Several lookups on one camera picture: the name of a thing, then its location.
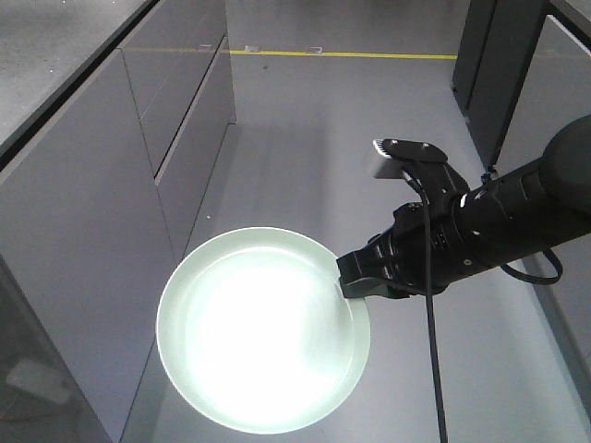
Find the countertop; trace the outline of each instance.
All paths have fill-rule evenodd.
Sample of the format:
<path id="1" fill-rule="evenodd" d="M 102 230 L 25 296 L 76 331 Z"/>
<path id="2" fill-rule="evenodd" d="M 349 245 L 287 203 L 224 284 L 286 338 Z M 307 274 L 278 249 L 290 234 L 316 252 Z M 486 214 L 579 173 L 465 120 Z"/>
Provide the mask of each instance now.
<path id="1" fill-rule="evenodd" d="M 150 0 L 0 0 L 0 155 Z"/>

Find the black robotic arm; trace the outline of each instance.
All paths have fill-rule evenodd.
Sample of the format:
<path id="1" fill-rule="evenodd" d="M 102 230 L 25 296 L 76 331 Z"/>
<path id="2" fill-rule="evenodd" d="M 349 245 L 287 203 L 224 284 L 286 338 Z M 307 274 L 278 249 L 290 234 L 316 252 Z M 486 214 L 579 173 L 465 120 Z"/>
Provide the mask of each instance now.
<path id="1" fill-rule="evenodd" d="M 434 293 L 498 266 L 511 273 L 506 263 L 591 233 L 591 116 L 563 128 L 539 159 L 472 191 L 428 143 L 387 138 L 374 148 L 376 177 L 402 178 L 427 195 Z M 426 293 L 421 208 L 403 205 L 390 228 L 338 258 L 346 298 Z"/>

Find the gray floor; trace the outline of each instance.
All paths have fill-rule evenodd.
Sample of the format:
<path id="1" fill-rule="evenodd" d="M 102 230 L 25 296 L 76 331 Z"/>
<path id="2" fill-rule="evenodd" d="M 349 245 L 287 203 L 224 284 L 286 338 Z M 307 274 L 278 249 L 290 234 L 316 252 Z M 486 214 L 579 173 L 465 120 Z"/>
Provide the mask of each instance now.
<path id="1" fill-rule="evenodd" d="M 233 47 L 447 54 L 467 8 L 467 1 L 270 3 L 227 2 Z M 404 25 L 384 27 L 400 17 Z M 383 36 L 378 22 L 388 29 Z M 337 255 L 360 247 L 392 223 L 393 209 L 416 200 L 405 184 L 367 175 L 362 160 L 373 138 L 432 142 L 478 184 L 481 165 L 450 91 L 453 61 L 235 55 L 233 68 L 239 123 L 226 135 L 189 250 L 252 225 L 298 231 Z M 368 308 L 366 372 L 317 424 L 279 436 L 225 429 L 184 403 L 153 350 L 123 441 L 437 441 L 424 300 L 370 298 Z M 529 286 L 493 270 L 452 285 L 436 298 L 436 312 L 450 441 L 591 441 Z"/>

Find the white bowl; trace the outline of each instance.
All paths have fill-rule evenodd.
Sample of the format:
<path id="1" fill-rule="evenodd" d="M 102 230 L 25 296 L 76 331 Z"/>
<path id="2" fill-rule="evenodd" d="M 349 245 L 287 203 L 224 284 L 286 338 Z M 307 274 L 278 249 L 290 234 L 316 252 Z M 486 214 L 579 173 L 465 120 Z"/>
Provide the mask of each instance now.
<path id="1" fill-rule="evenodd" d="M 279 434 L 336 409 L 369 353 L 363 299 L 335 255 L 299 233 L 246 228 L 195 249 L 164 288 L 156 338 L 178 392 L 233 429 Z"/>

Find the gray cabinet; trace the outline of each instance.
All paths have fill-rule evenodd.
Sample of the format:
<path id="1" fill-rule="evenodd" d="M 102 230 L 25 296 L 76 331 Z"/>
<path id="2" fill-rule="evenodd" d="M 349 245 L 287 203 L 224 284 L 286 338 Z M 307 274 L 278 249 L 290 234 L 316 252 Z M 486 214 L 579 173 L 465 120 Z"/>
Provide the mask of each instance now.
<path id="1" fill-rule="evenodd" d="M 0 173 L 0 251 L 117 441 L 174 262 L 119 50 Z"/>
<path id="2" fill-rule="evenodd" d="M 224 40 L 156 176 L 177 261 L 185 254 L 225 129 L 234 113 L 227 49 Z"/>
<path id="3" fill-rule="evenodd" d="M 538 158 L 561 128 L 591 114 L 590 78 L 589 50 L 548 16 L 499 157 L 501 173 Z M 591 354 L 591 236 L 555 250 L 565 272 L 551 291 L 585 357 Z"/>

